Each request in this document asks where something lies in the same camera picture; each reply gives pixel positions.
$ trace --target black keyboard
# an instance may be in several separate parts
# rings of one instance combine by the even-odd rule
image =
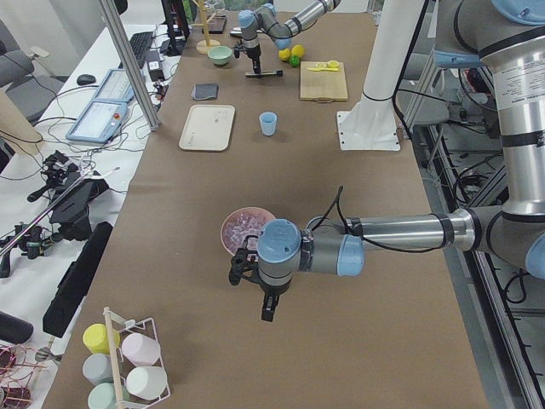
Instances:
[[[138,67],[142,68],[146,62],[146,51],[150,49],[153,43],[153,32],[137,32],[130,38],[130,47],[135,53]],[[123,63],[119,64],[119,68],[123,68]]]

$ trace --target black cylinder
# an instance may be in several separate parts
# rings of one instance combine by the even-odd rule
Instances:
[[[0,340],[7,343],[24,343],[31,337],[34,327],[13,315],[0,311]]]

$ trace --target wooden cutting board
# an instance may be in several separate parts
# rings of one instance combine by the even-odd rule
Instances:
[[[347,79],[344,75],[344,64],[339,71],[309,71],[317,61],[301,62],[301,100],[316,102],[348,101]]]

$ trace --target black mouse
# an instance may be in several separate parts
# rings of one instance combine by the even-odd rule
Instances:
[[[82,74],[79,77],[77,77],[76,84],[77,85],[87,85],[96,83],[96,78],[94,75],[91,74]]]

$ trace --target lime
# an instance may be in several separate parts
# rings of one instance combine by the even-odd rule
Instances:
[[[301,59],[297,55],[292,55],[290,57],[291,66],[297,68],[301,64]]]
[[[296,44],[291,49],[291,54],[292,55],[297,55],[299,57],[299,59],[301,59],[301,58],[303,58],[303,55],[305,55],[305,48],[300,44]]]
[[[290,51],[290,49],[281,49],[281,50],[278,52],[278,58],[279,58],[281,61],[289,61],[289,60],[290,60],[290,57],[291,57],[291,51]]]

